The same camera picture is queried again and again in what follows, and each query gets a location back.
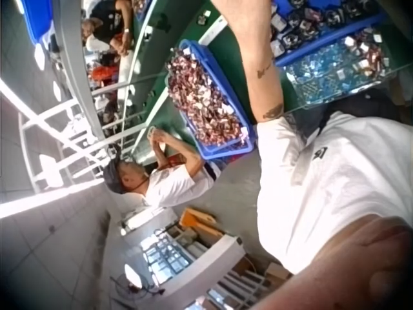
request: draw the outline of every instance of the white t-shirt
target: white t-shirt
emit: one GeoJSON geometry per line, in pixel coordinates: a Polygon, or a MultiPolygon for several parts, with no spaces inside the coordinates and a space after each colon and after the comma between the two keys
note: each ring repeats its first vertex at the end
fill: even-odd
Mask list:
{"type": "Polygon", "coordinates": [[[413,224],[412,127],[336,112],[307,146],[285,118],[260,123],[257,131],[259,239],[291,273],[365,215],[413,224]]]}
{"type": "MultiPolygon", "coordinates": [[[[220,170],[214,163],[209,164],[218,178],[220,170]]],[[[185,165],[155,170],[149,177],[145,200],[151,206],[173,207],[200,197],[213,185],[214,181],[204,167],[193,178],[185,165]]]]}

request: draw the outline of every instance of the black shirt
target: black shirt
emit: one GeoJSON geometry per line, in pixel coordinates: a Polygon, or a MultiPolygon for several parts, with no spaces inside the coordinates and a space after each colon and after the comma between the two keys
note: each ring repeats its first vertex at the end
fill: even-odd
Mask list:
{"type": "Polygon", "coordinates": [[[93,33],[96,39],[110,44],[110,40],[123,32],[122,11],[116,10],[116,0],[101,1],[93,8],[90,18],[98,18],[103,25],[93,33]]]}

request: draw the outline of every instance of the fluorescent light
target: fluorescent light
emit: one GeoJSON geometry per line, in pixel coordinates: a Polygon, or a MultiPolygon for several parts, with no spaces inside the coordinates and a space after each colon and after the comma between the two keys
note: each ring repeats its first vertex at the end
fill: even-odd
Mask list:
{"type": "Polygon", "coordinates": [[[56,100],[58,100],[58,102],[62,101],[62,93],[56,81],[53,81],[53,93],[54,93],[54,96],[56,97],[56,100]]]}
{"type": "Polygon", "coordinates": [[[62,187],[64,185],[62,175],[56,167],[56,160],[53,157],[40,154],[41,168],[46,175],[46,182],[49,187],[62,187]]]}
{"type": "Polygon", "coordinates": [[[39,43],[34,47],[34,59],[39,69],[43,71],[45,69],[45,53],[39,43]]]}
{"type": "Polygon", "coordinates": [[[142,288],[141,277],[127,263],[125,264],[125,274],[130,283],[138,289],[142,288]]]}
{"type": "Polygon", "coordinates": [[[130,93],[132,94],[132,96],[135,96],[135,86],[129,85],[129,90],[130,90],[130,93]]]}
{"type": "Polygon", "coordinates": [[[0,204],[0,218],[5,218],[10,215],[15,215],[38,206],[45,205],[46,203],[54,202],[55,200],[83,191],[102,182],[103,178],[99,178],[93,181],[72,185],[70,187],[56,189],[54,191],[44,192],[42,194],[2,203],[0,204]]]}
{"type": "Polygon", "coordinates": [[[17,8],[19,9],[20,14],[24,14],[25,8],[23,7],[21,0],[15,0],[15,3],[17,4],[17,8]]]}

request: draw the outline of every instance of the ceiling light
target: ceiling light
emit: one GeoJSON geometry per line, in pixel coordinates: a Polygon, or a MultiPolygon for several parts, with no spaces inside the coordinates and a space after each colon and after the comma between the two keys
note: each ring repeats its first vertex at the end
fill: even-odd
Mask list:
{"type": "Polygon", "coordinates": [[[60,171],[57,168],[56,160],[53,157],[40,154],[39,155],[41,168],[46,174],[46,182],[49,187],[62,187],[63,179],[60,171]]]}
{"type": "Polygon", "coordinates": [[[54,96],[56,97],[56,100],[58,100],[58,102],[62,101],[62,93],[56,81],[53,81],[53,93],[54,93],[54,96]]]}
{"type": "Polygon", "coordinates": [[[45,69],[45,53],[39,43],[34,47],[34,59],[39,69],[43,71],[45,69]]]}
{"type": "Polygon", "coordinates": [[[126,263],[125,264],[126,278],[138,289],[142,288],[141,277],[126,263]]]}
{"type": "Polygon", "coordinates": [[[15,0],[15,3],[17,4],[17,8],[19,9],[20,14],[24,14],[25,8],[23,7],[21,0],[15,0]]]}

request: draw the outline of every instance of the blue plastic tray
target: blue plastic tray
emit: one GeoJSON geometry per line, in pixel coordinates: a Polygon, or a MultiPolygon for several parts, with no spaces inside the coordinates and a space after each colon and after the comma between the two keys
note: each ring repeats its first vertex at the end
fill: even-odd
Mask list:
{"type": "Polygon", "coordinates": [[[143,20],[145,19],[146,14],[148,13],[148,10],[149,10],[149,6],[150,6],[151,3],[152,3],[152,0],[146,0],[146,1],[145,1],[145,6],[143,7],[142,12],[136,14],[137,20],[138,20],[139,22],[142,23],[143,20]]]}
{"type": "Polygon", "coordinates": [[[51,0],[21,0],[25,9],[25,20],[28,34],[33,44],[50,29],[53,20],[51,0]]]}
{"type": "Polygon", "coordinates": [[[189,126],[190,132],[194,137],[195,143],[199,152],[205,160],[211,160],[214,158],[221,158],[225,156],[232,156],[237,154],[244,154],[254,150],[255,142],[255,132],[252,128],[252,125],[248,121],[247,115],[245,114],[242,105],[240,104],[234,90],[232,89],[230,83],[228,82],[227,77],[222,72],[217,61],[208,50],[207,47],[200,45],[196,41],[183,40],[179,47],[190,48],[191,53],[193,53],[197,60],[202,64],[205,71],[211,77],[213,83],[222,91],[223,95],[226,97],[228,104],[234,109],[234,112],[237,114],[243,127],[246,127],[248,130],[248,138],[245,140],[245,144],[241,148],[234,148],[236,143],[241,142],[241,138],[233,139],[228,141],[223,145],[202,145],[194,136],[194,126],[191,121],[188,119],[185,113],[181,113],[183,119],[189,126]]]}
{"type": "MultiPolygon", "coordinates": [[[[288,13],[294,10],[290,5],[288,0],[273,0],[274,3],[278,5],[277,13],[284,18],[287,18],[288,13]]],[[[320,9],[325,9],[329,5],[339,6],[341,0],[308,0],[308,5],[320,9]]],[[[308,43],[304,43],[297,50],[291,51],[284,54],[283,56],[277,57],[276,65],[278,67],[287,66],[293,63],[295,60],[304,57],[308,54],[311,54],[313,51],[333,43],[334,41],[341,39],[353,32],[357,32],[363,28],[366,28],[370,25],[379,23],[380,21],[386,18],[386,13],[381,12],[378,15],[368,17],[366,19],[356,21],[354,23],[348,24],[340,29],[329,29],[324,31],[316,40],[308,43]]]]}

